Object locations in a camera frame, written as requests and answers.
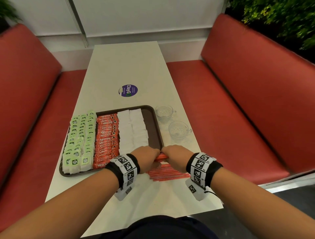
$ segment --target plastic tray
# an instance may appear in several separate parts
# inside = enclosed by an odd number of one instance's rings
[[[120,111],[124,111],[124,110],[134,110],[134,109],[141,109],[142,115],[143,115],[143,120],[144,123],[146,125],[146,129],[148,131],[148,135],[149,135],[149,146],[154,148],[154,149],[162,149],[163,145],[163,140],[161,137],[161,132],[160,132],[160,128],[158,126],[158,121],[156,119],[155,116],[155,111],[151,106],[148,105],[142,105],[142,106],[135,106],[135,107],[129,107],[129,108],[123,108],[123,109],[115,109],[115,110],[108,110],[108,111],[102,111],[102,112],[97,112],[96,115],[100,116],[100,115],[107,115],[107,114],[114,114]],[[79,176],[82,174],[87,174],[87,173],[91,173],[91,172],[96,172],[101,170],[101,168],[99,169],[91,169],[89,171],[86,172],[79,172],[76,174],[69,174],[69,173],[63,173],[62,171],[62,158],[61,158],[61,162],[60,162],[60,166],[59,166],[59,172],[62,176],[64,177],[73,177],[73,176]]]

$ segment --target human arm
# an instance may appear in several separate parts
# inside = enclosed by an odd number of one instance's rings
[[[162,152],[172,167],[186,172],[193,152],[178,145]],[[220,168],[211,189],[240,221],[260,239],[315,238],[315,220],[261,187]]]
[[[159,164],[148,146],[131,152],[144,173]],[[118,190],[115,174],[103,169],[57,195],[0,234],[0,239],[78,239]]]

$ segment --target hand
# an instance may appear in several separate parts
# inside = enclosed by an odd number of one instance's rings
[[[170,145],[163,147],[162,152],[169,157],[168,159],[166,159],[166,162],[168,162],[173,169],[176,169],[177,171],[183,173],[187,172],[187,163],[191,156],[194,154],[192,151],[180,145]]]
[[[140,173],[145,173],[153,168],[161,165],[159,162],[154,162],[155,158],[160,154],[159,149],[153,149],[150,146],[141,146],[131,152],[138,160]]]

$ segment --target green plant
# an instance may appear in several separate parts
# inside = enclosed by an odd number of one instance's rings
[[[301,49],[315,46],[315,0],[231,0],[231,7],[244,8],[243,22],[278,23],[278,37],[299,38]]]
[[[16,9],[11,5],[9,0],[0,0],[0,18],[5,17],[14,22],[20,20],[19,16],[16,14]]]

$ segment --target white table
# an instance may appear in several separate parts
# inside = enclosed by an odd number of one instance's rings
[[[122,97],[123,85],[138,87],[138,93]],[[176,111],[173,120],[189,125],[157,42],[97,45],[77,100],[74,115],[126,108],[139,105],[171,105]],[[160,125],[164,145],[173,144],[167,125]],[[182,145],[200,152],[194,134]],[[66,178],[59,173],[59,161],[50,184],[46,201],[90,176],[86,174]],[[221,201],[209,195],[197,201],[185,185],[186,179],[153,182],[147,174],[139,175],[136,187],[119,202],[112,197],[83,236],[90,236],[128,227],[131,223],[152,215],[187,216],[222,208]]]

